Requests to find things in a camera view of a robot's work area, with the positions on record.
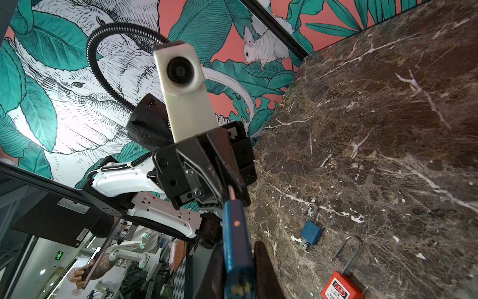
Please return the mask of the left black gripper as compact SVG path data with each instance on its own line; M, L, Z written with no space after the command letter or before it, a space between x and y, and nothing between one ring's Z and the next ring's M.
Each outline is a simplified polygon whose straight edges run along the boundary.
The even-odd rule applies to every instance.
M251 204L248 186L257 179L254 152L242 122L231 122L157 150L147 174L179 209L192 201L219 208L230 199Z

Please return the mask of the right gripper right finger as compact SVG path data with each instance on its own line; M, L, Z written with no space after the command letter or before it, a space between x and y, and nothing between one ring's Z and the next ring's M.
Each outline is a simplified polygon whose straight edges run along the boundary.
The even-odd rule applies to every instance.
M258 299L285 299L275 269L265 244L258 240L254 245L256 272L256 297Z

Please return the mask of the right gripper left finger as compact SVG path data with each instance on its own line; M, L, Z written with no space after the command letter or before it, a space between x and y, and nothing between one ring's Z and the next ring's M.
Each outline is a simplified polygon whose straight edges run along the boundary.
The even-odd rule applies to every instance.
M215 244L212 255L205 269L205 274L199 288L194 292L193 299L224 299L225 298L226 266L224 246Z

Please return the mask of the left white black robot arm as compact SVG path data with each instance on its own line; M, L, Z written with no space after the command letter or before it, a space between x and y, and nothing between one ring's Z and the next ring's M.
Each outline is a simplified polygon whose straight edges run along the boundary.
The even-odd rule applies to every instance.
M243 123L174 143L165 104L149 94L128 127L145 135L148 152L128 163L106 157L87 176L84 196L106 214L212 248L222 240L220 213L230 192L248 206L257 177Z

